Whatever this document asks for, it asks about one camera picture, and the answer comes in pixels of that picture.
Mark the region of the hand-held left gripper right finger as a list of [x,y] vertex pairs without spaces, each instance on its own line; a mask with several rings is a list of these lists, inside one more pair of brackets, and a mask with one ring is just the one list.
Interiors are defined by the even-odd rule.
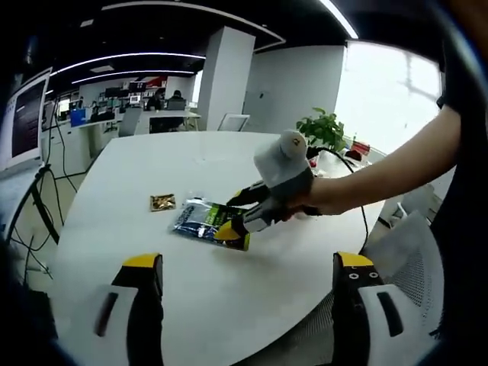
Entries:
[[433,349],[419,308],[363,255],[334,254],[333,365],[418,365]]

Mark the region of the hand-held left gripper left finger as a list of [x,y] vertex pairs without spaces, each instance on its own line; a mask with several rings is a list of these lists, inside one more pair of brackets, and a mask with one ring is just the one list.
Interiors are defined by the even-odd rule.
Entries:
[[80,365],[162,365],[162,255],[123,262],[79,303]]

